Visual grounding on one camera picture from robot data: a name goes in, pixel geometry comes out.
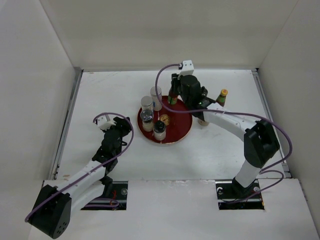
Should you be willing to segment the green-label sauce bottle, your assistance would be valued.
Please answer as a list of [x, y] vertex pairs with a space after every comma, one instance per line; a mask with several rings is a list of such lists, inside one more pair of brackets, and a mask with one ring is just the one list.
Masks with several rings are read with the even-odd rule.
[[178, 101], [178, 95], [173, 90], [173, 87], [169, 89], [167, 102], [169, 105], [175, 105]]
[[222, 90], [220, 91], [219, 96], [216, 98], [215, 101], [216, 101], [220, 106], [224, 107], [224, 106], [225, 106], [225, 103], [226, 103], [226, 97], [227, 97], [227, 95], [228, 95], [228, 90], [227, 90], [227, 89], [222, 89]]

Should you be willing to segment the white bead jar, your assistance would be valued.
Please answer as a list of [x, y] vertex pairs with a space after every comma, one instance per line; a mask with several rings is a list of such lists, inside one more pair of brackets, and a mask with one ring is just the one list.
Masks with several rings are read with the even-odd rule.
[[140, 103], [142, 111], [154, 111], [153, 99], [150, 96], [143, 96]]
[[[160, 87], [157, 87], [157, 92], [158, 92], [158, 96], [160, 99], [162, 99], [162, 90]], [[153, 86], [150, 89], [150, 95], [152, 98], [152, 102], [153, 102], [153, 110], [154, 111], [160, 111], [162, 109], [162, 104], [160, 103], [158, 97], [157, 97], [157, 93], [156, 93], [156, 87]]]

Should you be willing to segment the black-top grinder bottle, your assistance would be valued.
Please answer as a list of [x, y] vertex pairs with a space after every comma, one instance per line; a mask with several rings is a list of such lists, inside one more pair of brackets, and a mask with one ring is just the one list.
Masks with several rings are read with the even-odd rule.
[[150, 109], [144, 109], [140, 113], [140, 118], [142, 120], [142, 128], [146, 132], [151, 132], [154, 127], [154, 112]]

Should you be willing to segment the small black-capped powder bottle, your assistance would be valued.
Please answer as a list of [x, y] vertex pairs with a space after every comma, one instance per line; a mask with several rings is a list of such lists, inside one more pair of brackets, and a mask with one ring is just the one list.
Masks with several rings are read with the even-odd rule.
[[163, 141], [166, 138], [166, 124], [158, 120], [153, 125], [153, 136], [157, 141]]

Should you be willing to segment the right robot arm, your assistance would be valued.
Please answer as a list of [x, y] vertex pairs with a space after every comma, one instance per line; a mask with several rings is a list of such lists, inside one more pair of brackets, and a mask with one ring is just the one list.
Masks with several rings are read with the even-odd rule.
[[238, 198], [247, 196], [259, 172], [280, 149], [272, 124], [265, 119], [252, 121], [227, 114], [217, 101], [207, 97], [207, 89], [193, 75], [173, 73], [170, 91], [182, 98], [194, 117], [225, 129], [243, 142], [245, 161], [232, 179], [231, 190]]

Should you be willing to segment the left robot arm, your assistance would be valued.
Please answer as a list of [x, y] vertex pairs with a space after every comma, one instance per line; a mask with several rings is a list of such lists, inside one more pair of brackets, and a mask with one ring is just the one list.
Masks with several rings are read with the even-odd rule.
[[134, 135], [129, 117], [115, 114], [112, 122], [100, 125], [104, 137], [95, 155], [79, 172], [56, 185], [43, 186], [25, 222], [52, 239], [59, 238], [67, 229], [74, 212], [95, 208], [90, 202], [112, 195], [112, 179], [108, 174], [118, 158], [130, 146], [123, 138]]

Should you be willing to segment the near black-lid seasoning jar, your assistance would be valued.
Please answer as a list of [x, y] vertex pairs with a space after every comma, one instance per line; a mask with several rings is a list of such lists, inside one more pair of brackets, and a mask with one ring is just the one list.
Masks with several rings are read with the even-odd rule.
[[210, 123], [201, 119], [198, 119], [197, 122], [201, 125], [201, 126], [208, 126]]

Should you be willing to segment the red round tray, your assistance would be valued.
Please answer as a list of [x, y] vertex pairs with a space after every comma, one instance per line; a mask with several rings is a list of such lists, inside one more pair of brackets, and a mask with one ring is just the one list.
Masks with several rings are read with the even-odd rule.
[[191, 130], [193, 117], [190, 113], [175, 113], [170, 112], [165, 108], [160, 111], [153, 112], [153, 122], [161, 120], [166, 125], [166, 137], [162, 141], [158, 141], [154, 137], [154, 132], [146, 132], [143, 129], [143, 123], [140, 118], [142, 108], [139, 109], [137, 114], [137, 125], [142, 135], [157, 144], [173, 144], [182, 140]]

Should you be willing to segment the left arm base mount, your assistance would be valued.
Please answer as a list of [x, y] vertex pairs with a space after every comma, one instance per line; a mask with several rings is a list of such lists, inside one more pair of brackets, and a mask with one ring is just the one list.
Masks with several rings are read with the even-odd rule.
[[83, 207], [82, 211], [125, 211], [127, 209], [128, 181], [114, 181], [104, 188], [101, 196]]

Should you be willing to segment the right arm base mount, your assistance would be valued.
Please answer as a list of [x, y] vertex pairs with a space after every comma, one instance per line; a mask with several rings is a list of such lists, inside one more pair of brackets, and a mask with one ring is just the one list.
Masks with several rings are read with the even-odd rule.
[[249, 196], [260, 190], [258, 180], [255, 180], [245, 190], [236, 190], [231, 180], [215, 182], [217, 204], [219, 210], [264, 210], [262, 194]]

